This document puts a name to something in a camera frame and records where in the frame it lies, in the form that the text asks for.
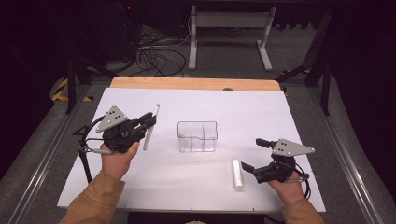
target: white table surface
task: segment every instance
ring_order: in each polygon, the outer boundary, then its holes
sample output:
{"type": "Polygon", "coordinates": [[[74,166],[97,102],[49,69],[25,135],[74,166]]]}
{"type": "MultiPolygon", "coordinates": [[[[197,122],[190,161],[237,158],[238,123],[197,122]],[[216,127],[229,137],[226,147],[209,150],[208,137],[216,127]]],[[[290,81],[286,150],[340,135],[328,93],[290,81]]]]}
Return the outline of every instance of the white table surface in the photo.
{"type": "MultiPolygon", "coordinates": [[[[107,88],[92,120],[103,116],[116,105],[130,119],[161,108],[148,150],[133,158],[123,178],[124,191],[117,205],[128,211],[272,213],[283,203],[266,183],[242,171],[244,187],[233,184],[233,160],[256,168],[267,166],[271,150],[259,147],[256,138],[277,141],[285,138],[301,143],[284,93],[281,91],[186,91],[107,88]],[[191,120],[214,120],[219,139],[214,152],[178,150],[177,123],[191,120]]],[[[101,137],[92,129],[88,137],[101,137]]],[[[99,148],[101,141],[90,141],[99,148]]],[[[101,169],[99,154],[88,153],[92,177],[101,169]]],[[[305,155],[295,157],[309,173],[312,191],[310,202],[317,211],[325,207],[305,155]]],[[[58,206],[67,207],[87,187],[80,158],[65,184],[58,206]]]]}

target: clear plastic container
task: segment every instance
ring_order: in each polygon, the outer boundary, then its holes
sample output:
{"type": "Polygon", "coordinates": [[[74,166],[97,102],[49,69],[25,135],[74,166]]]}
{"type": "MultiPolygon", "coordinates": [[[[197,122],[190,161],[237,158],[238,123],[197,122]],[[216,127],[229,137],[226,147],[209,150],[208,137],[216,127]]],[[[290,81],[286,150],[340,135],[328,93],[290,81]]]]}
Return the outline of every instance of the clear plastic container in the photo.
{"type": "Polygon", "coordinates": [[[213,152],[218,124],[215,121],[180,121],[177,138],[180,152],[213,152]]]}

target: white stick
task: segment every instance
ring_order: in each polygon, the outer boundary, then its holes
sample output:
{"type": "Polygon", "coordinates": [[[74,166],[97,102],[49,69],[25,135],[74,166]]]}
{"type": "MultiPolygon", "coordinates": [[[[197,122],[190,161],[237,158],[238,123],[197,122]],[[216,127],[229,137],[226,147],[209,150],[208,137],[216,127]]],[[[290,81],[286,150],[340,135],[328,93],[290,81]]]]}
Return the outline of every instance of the white stick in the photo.
{"type": "Polygon", "coordinates": [[[244,184],[242,183],[242,174],[239,167],[239,161],[237,160],[233,160],[233,182],[237,189],[244,187],[244,184]]]}
{"type": "MultiPolygon", "coordinates": [[[[159,110],[160,110],[160,104],[156,104],[154,107],[154,112],[152,112],[152,117],[157,116],[159,110]]],[[[145,139],[145,145],[143,145],[143,150],[147,150],[149,147],[149,139],[151,138],[153,129],[154,129],[154,125],[148,128],[148,134],[145,139]]]]}

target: forearm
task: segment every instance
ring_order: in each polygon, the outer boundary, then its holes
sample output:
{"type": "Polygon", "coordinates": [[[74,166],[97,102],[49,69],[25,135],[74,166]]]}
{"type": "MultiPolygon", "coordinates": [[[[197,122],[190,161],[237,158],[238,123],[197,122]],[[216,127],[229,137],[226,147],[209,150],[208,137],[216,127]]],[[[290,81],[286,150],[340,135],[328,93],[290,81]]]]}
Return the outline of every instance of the forearm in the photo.
{"type": "Polygon", "coordinates": [[[111,223],[124,185],[101,171],[70,203],[61,223],[111,223]]]}
{"type": "Polygon", "coordinates": [[[283,208],[283,217],[287,224],[323,224],[324,221],[307,199],[289,203],[283,208]]]}

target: person's hand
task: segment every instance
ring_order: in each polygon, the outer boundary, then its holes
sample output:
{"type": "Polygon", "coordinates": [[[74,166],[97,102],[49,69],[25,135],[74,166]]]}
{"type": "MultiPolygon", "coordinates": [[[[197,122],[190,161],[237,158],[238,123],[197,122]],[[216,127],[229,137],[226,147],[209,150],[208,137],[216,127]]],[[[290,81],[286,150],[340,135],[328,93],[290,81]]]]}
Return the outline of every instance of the person's hand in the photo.
{"type": "MultiPolygon", "coordinates": [[[[103,150],[110,150],[105,144],[100,146],[103,150]]],[[[131,159],[136,155],[139,143],[135,142],[125,153],[114,152],[109,155],[102,154],[102,171],[117,179],[122,177],[129,170],[131,159]]]]}
{"type": "MultiPolygon", "coordinates": [[[[296,172],[290,177],[291,179],[299,178],[296,172]]],[[[277,180],[268,181],[268,184],[276,190],[277,195],[284,204],[294,203],[304,198],[303,187],[299,182],[280,183],[277,180]]]]}

